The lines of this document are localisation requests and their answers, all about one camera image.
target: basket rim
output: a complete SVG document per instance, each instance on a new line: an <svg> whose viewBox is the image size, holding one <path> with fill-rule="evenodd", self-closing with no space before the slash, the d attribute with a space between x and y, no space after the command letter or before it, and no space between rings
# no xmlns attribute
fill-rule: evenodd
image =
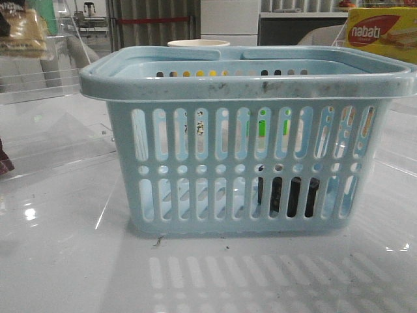
<svg viewBox="0 0 417 313"><path fill-rule="evenodd" d="M159 61L174 63L289 59L344 63L364 73L194 77L117 74L128 65ZM80 80L81 93L86 97L115 102L243 98L396 98L417 94L416 65L360 50L331 46L129 47L82 69Z"/></svg>

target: red object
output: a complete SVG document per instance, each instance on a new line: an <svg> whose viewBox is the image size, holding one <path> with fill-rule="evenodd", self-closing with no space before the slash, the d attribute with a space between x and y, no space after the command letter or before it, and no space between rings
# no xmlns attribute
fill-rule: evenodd
<svg viewBox="0 0 417 313"><path fill-rule="evenodd" d="M12 170L14 170L13 163L3 151L3 144L0 139L0 175Z"/></svg>
<svg viewBox="0 0 417 313"><path fill-rule="evenodd" d="M117 20L118 24L152 24L152 23L175 23L175 22L188 22L190 21L189 16L179 17L179 18L142 18L140 20Z"/></svg>

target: shelf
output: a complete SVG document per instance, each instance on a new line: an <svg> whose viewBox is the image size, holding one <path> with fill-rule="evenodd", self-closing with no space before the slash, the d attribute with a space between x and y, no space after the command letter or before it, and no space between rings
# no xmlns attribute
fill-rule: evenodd
<svg viewBox="0 0 417 313"><path fill-rule="evenodd" d="M260 18L347 18L346 12L301 12L301 13L275 13L261 12Z"/></svg>

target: snack package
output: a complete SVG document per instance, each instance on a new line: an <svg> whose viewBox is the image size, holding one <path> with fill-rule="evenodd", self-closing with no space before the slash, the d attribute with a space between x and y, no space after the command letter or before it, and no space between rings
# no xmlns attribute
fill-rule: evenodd
<svg viewBox="0 0 417 313"><path fill-rule="evenodd" d="M417 63L417 8L354 8L346 47Z"/></svg>
<svg viewBox="0 0 417 313"><path fill-rule="evenodd" d="M0 0L0 56L46 57L46 32L24 0Z"/></svg>

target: red stripe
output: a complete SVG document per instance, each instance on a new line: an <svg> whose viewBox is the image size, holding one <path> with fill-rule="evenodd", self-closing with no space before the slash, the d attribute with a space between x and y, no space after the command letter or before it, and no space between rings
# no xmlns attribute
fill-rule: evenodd
<svg viewBox="0 0 417 313"><path fill-rule="evenodd" d="M118 24L151 24L151 23L175 23L175 22L188 22L189 16L180 18L143 18L140 20L117 20Z"/></svg>

